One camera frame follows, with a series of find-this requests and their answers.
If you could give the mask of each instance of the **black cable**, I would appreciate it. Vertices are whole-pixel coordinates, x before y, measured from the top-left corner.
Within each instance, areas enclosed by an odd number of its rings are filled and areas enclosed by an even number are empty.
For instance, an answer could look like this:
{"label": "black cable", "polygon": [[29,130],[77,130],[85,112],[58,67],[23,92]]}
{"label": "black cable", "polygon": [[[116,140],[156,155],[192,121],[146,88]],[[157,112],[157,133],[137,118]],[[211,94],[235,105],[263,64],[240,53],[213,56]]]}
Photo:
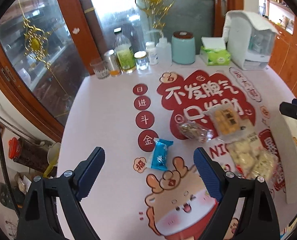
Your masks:
{"label": "black cable", "polygon": [[4,156],[1,132],[0,132],[0,162],[1,162],[1,168],[2,168],[4,181],[5,181],[5,184],[7,186],[7,193],[9,194],[9,196],[11,198],[11,203],[12,203],[12,205],[14,207],[15,213],[19,217],[20,216],[20,210],[17,207],[15,197],[14,197],[13,192],[12,192],[10,179],[8,177],[8,174],[7,174],[7,165],[5,163],[5,156]]}

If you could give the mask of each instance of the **table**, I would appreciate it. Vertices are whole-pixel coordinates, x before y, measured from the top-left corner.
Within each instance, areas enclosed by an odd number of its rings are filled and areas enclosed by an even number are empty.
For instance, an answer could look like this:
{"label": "table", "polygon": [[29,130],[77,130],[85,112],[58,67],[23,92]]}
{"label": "table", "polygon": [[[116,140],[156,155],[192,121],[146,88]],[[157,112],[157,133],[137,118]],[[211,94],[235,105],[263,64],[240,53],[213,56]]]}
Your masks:
{"label": "table", "polygon": [[[242,71],[234,63],[206,66],[199,57],[188,66],[155,65],[104,80],[87,77],[66,123],[58,173],[73,170],[100,146],[106,160],[81,205],[101,239],[197,239],[216,202],[206,193],[194,167],[193,152],[201,144],[181,140],[176,122],[186,115],[211,128],[203,111],[231,101],[241,116],[255,124],[263,145],[278,155],[269,123],[279,114],[279,104],[293,98],[269,67]],[[174,141],[166,173],[146,168],[154,147],[151,140],[157,135]],[[234,171],[225,143],[215,138],[203,146],[212,159]],[[297,203],[286,203],[284,185],[280,167],[277,181],[269,187],[281,231],[297,213]],[[240,200],[233,226],[242,204]],[[61,208],[58,217],[65,236],[73,239]]]}

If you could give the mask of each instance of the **metal bolt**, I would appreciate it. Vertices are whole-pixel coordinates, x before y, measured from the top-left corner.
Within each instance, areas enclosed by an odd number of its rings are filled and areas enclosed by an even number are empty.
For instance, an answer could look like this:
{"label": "metal bolt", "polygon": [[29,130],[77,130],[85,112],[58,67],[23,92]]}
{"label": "metal bolt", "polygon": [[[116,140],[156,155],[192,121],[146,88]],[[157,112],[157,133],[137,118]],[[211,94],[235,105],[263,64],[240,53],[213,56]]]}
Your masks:
{"label": "metal bolt", "polygon": [[233,178],[235,176],[235,174],[231,171],[228,171],[227,173],[225,173],[225,176],[228,178]]}
{"label": "metal bolt", "polygon": [[38,182],[41,180],[41,176],[35,176],[34,179],[33,179],[35,182]]}
{"label": "metal bolt", "polygon": [[261,176],[257,177],[257,180],[260,182],[260,183],[263,183],[265,181],[265,179]]}
{"label": "metal bolt", "polygon": [[71,177],[73,174],[73,171],[65,171],[64,172],[64,177]]}

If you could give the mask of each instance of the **blue snack package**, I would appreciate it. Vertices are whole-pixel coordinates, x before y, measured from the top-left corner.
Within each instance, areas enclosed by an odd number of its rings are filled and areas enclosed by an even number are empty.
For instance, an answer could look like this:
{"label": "blue snack package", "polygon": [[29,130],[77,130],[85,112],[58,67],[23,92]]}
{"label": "blue snack package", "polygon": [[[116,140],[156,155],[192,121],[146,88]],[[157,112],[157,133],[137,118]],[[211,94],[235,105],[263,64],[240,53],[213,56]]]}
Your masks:
{"label": "blue snack package", "polygon": [[148,167],[151,169],[167,171],[167,149],[169,146],[173,144],[173,141],[163,140],[160,138],[154,138],[154,141],[155,148],[151,153],[150,161],[148,162]]}

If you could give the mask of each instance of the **red circle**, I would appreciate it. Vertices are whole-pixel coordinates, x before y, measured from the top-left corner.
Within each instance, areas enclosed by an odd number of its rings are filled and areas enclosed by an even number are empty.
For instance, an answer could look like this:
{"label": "red circle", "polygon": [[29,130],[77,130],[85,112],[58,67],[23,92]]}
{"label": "red circle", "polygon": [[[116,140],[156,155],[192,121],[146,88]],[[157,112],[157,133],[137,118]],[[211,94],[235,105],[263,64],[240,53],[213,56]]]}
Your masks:
{"label": "red circle", "polygon": [[146,110],[151,105],[151,100],[147,96],[140,96],[134,100],[134,107],[138,110]]}
{"label": "red circle", "polygon": [[137,96],[144,95],[148,91],[148,87],[145,84],[137,84],[133,87],[133,93]]}
{"label": "red circle", "polygon": [[140,133],[137,143],[139,147],[145,152],[151,152],[154,150],[155,142],[154,138],[158,138],[158,135],[153,130],[144,130]]}
{"label": "red circle", "polygon": [[139,112],[135,118],[135,122],[141,129],[148,129],[154,123],[154,115],[149,111]]}

